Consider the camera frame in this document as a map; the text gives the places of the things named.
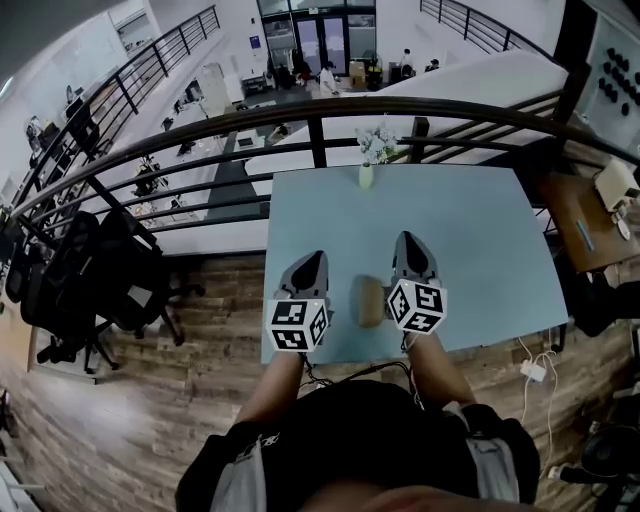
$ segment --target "light blue table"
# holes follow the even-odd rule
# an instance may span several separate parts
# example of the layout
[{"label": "light blue table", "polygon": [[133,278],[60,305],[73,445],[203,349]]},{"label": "light blue table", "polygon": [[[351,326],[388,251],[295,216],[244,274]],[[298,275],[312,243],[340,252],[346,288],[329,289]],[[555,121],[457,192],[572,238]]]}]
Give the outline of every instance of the light blue table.
[{"label": "light blue table", "polygon": [[[560,283],[529,201],[511,169],[466,165],[388,165],[370,190],[357,167],[308,169],[274,178],[265,300],[284,270],[323,250],[329,259],[333,320],[315,363],[401,357],[390,320],[357,324],[358,277],[389,284],[401,231],[436,258],[449,311],[438,334],[447,350],[494,343],[567,322]],[[262,361],[273,347],[262,336]]]}]

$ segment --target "small vase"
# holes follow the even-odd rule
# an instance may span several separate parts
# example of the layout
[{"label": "small vase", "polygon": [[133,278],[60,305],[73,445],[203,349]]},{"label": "small vase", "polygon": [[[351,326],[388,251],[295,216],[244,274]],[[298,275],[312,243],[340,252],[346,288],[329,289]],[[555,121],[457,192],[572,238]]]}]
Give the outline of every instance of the small vase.
[{"label": "small vase", "polygon": [[373,185],[373,166],[362,164],[358,173],[358,183],[362,190],[369,190]]}]

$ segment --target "balcony railing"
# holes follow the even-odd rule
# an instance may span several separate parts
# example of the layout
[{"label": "balcony railing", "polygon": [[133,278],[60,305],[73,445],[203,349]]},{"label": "balcony railing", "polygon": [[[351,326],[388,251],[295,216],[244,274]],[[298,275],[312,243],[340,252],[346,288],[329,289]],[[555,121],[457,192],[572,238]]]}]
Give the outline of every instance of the balcony railing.
[{"label": "balcony railing", "polygon": [[[462,101],[417,99],[400,97],[360,97],[349,99],[326,99],[308,102],[293,103],[280,106],[263,107],[260,109],[246,110],[228,115],[206,119],[187,126],[175,128],[168,132],[155,135],[145,140],[132,144],[121,151],[114,151],[99,160],[90,162],[78,172],[70,174],[54,183],[49,184],[35,197],[26,200],[12,213],[12,218],[17,219],[26,228],[30,237],[36,237],[41,242],[55,248],[65,232],[66,226],[77,209],[85,207],[96,214],[104,214],[112,209],[126,208],[134,215],[138,213],[138,219],[146,223],[149,231],[157,233],[175,229],[192,228],[213,224],[224,224],[239,221],[250,221],[268,218],[268,203],[270,195],[251,195],[234,198],[221,202],[202,202],[197,204],[183,204],[176,207],[152,209],[140,215],[135,209],[143,203],[151,203],[166,198],[179,198],[187,194],[221,189],[248,183],[270,181],[272,173],[243,177],[234,181],[196,183],[186,187],[172,187],[171,179],[167,180],[162,189],[150,193],[144,197],[133,197],[119,201],[113,195],[115,191],[123,189],[133,190],[137,184],[149,182],[159,178],[170,178],[178,173],[190,171],[212,164],[235,160],[246,160],[261,155],[287,154],[296,151],[310,151],[313,155],[315,167],[327,166],[327,148],[339,148],[357,146],[358,142],[353,138],[331,139],[325,138],[323,133],[323,119],[350,116],[377,116],[388,114],[390,116],[411,116],[419,121],[415,126],[414,135],[402,138],[400,145],[410,149],[406,161],[410,163],[441,162],[452,156],[459,155],[463,151],[482,148],[508,152],[527,152],[526,146],[509,142],[509,136],[518,130],[529,130],[537,134],[555,138],[559,142],[568,140],[585,144],[591,148],[604,151],[610,155],[625,160],[634,166],[640,165],[640,159],[623,149],[613,146],[602,139],[593,136],[586,131],[568,127],[564,122],[567,112],[572,110],[572,103],[563,103],[567,91],[550,93],[544,97],[530,100],[519,105],[522,110],[514,108],[499,108],[476,103]],[[453,118],[466,120],[457,128],[429,133],[427,116],[434,118]],[[177,147],[181,144],[201,140],[207,137],[218,136],[232,131],[254,129],[268,125],[278,125],[294,121],[306,121],[309,126],[310,140],[308,142],[289,143],[256,149],[240,150],[231,153],[201,158],[195,161],[180,163],[171,167],[154,170],[143,176],[134,176],[124,181],[104,186],[104,182],[112,182],[107,173],[110,170],[130,162],[134,159],[152,155],[155,152]],[[534,161],[540,155],[531,151],[526,159]],[[69,197],[69,190],[86,186],[93,189],[80,197],[65,200]],[[104,201],[96,207],[94,200]],[[181,221],[169,220],[156,224],[155,221],[177,214],[189,214],[196,211],[216,210],[228,206],[253,204],[260,205],[258,212],[249,215],[227,218],[205,217],[202,220],[187,218]],[[54,221],[61,216],[62,220]]]},{"label": "balcony railing", "polygon": [[560,66],[549,53],[523,35],[456,0],[420,0],[420,11],[452,28],[486,53],[506,52],[515,48],[542,55]]},{"label": "balcony railing", "polygon": [[[68,173],[109,152],[129,118],[156,86],[202,41],[220,28],[215,6],[192,16],[139,52],[82,103],[30,170],[12,205],[47,189]],[[82,188],[68,189],[62,202],[76,199]]]}]

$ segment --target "black shirt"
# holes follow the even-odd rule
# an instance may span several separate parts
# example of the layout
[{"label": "black shirt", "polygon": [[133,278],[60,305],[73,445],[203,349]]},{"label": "black shirt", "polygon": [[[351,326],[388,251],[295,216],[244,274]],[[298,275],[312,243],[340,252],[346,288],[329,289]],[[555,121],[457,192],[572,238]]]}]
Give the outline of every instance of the black shirt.
[{"label": "black shirt", "polygon": [[[521,501],[533,503],[539,458],[515,420],[502,421],[484,405],[465,408],[473,432],[501,437],[514,456]],[[467,431],[456,417],[422,410],[404,389],[375,381],[348,381],[299,399],[278,424],[240,423],[211,436],[182,478],[178,512],[209,511],[224,466],[255,444],[262,457],[267,508],[299,510],[324,485],[364,480],[384,488],[429,485],[477,497]]]}]

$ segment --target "floor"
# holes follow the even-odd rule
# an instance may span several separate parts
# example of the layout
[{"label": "floor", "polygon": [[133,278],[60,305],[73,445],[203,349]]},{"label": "floor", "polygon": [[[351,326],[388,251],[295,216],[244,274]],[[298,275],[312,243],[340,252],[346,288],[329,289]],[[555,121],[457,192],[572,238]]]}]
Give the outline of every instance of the floor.
[{"label": "floor", "polygon": [[[174,510],[181,475],[208,435],[226,432],[262,374],[260,335],[264,256],[174,260],[175,284],[200,282],[202,298],[174,303],[173,314],[187,342],[172,345],[164,327],[146,339],[111,333],[108,344],[122,365],[97,386],[39,373],[24,374],[0,361],[0,387],[12,393],[17,419],[13,464],[23,480],[42,483],[36,495],[50,512],[159,512]],[[640,264],[625,265],[630,279]],[[537,354],[549,346],[542,332],[524,338]],[[589,420],[623,385],[628,366],[629,325],[619,322],[595,339],[570,329],[565,352],[554,357],[558,390],[553,400],[554,464],[576,461]],[[517,340],[452,354],[478,399],[502,417],[520,419],[526,357]],[[366,365],[328,365],[318,374],[339,378]],[[389,369],[371,378],[406,386],[401,372]],[[525,427],[542,460],[548,454],[547,408],[550,381],[531,385]],[[552,510],[591,510],[589,487],[543,480],[538,504]]]},{"label": "floor", "polygon": [[[341,89],[351,90],[348,87],[348,82],[345,80],[340,82]],[[306,87],[296,86],[291,89],[279,89],[277,91],[269,90],[253,96],[248,96],[242,103],[249,108],[254,107],[257,104],[273,102],[276,105],[284,105],[286,103],[293,103],[297,101],[308,101],[319,97],[319,86],[315,82],[309,82]],[[235,112],[236,107],[232,105],[227,108],[225,113]],[[292,129],[292,133],[306,126],[305,121],[296,121],[288,123]],[[275,128],[275,125],[262,126],[257,129],[258,136],[265,137],[266,145],[269,146],[267,138]],[[227,143],[224,148],[224,153],[233,153],[236,142],[237,132],[229,134]],[[222,183],[225,181],[232,181],[241,179],[247,176],[244,170],[244,161],[236,160],[232,162],[224,162],[218,166],[216,177],[214,181],[216,183]],[[231,201],[238,198],[255,197],[256,193],[251,184],[245,185],[233,185],[231,187],[225,187],[222,189],[214,189],[209,196],[209,203],[219,203],[222,201]],[[255,215],[260,213],[261,205],[259,204],[246,204],[238,206],[224,206],[222,208],[211,209],[207,212],[207,219],[222,219],[228,217],[241,217],[245,215]]]}]

